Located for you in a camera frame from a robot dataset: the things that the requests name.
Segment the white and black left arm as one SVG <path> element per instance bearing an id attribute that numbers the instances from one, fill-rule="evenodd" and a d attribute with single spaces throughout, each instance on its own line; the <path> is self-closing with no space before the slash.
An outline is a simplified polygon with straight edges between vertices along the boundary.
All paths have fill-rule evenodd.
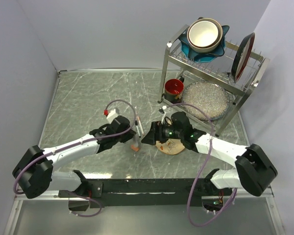
<path id="1" fill-rule="evenodd" d="M 117 116 L 89 134 L 56 147 L 30 147 L 12 171 L 15 178 L 13 191 L 33 199 L 49 188 L 68 190 L 83 196 L 88 189 L 85 177 L 79 171 L 58 173 L 57 169 L 79 158 L 111 149 L 117 143 L 133 139 L 133 125 L 123 116 Z"/>

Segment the white marker with black tip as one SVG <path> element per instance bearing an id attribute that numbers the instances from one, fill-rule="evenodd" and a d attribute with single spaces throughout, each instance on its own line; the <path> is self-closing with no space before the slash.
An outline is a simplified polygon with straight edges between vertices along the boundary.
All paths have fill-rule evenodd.
<path id="1" fill-rule="evenodd" d="M 141 138 L 142 134 L 141 134 L 141 130 L 140 130 L 140 127 L 138 125 L 137 120 L 135 120 L 135 127 L 136 127 L 136 130 L 137 130 L 138 137 Z"/>

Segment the grey marker with orange tip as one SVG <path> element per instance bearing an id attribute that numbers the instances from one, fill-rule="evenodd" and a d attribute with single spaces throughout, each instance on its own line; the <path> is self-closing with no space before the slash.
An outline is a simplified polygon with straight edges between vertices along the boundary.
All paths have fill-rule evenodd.
<path id="1" fill-rule="evenodd" d="M 140 148 L 141 148 L 140 138 L 137 135 L 135 135 L 133 137 L 133 144 L 132 145 L 134 145 L 135 147 L 138 147 L 140 150 Z"/>

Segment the white marker with pink end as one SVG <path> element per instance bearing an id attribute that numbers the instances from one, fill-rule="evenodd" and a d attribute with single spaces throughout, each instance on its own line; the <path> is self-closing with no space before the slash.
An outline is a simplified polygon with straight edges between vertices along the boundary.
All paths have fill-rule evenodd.
<path id="1" fill-rule="evenodd" d="M 143 126 L 142 126 L 142 123 L 141 123 L 141 120 L 140 120 L 139 116 L 137 116 L 136 119 L 137 119 L 138 126 L 140 128 L 140 131 L 142 133 L 142 136 L 144 136 L 145 135 L 145 132 L 143 130 Z"/>

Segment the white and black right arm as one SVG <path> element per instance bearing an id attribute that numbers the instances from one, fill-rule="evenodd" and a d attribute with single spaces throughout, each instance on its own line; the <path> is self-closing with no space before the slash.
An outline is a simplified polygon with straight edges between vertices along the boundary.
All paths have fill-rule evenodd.
<path id="1" fill-rule="evenodd" d="M 238 145 L 215 138 L 195 129 L 184 112 L 172 114 L 171 123 L 153 121 L 142 143 L 156 145 L 169 139 L 180 140 L 188 150 L 208 154 L 233 166 L 231 170 L 217 170 L 205 182 L 205 191 L 210 195 L 216 195 L 223 188 L 243 188 L 253 196 L 261 196 L 278 175 L 260 146 Z"/>

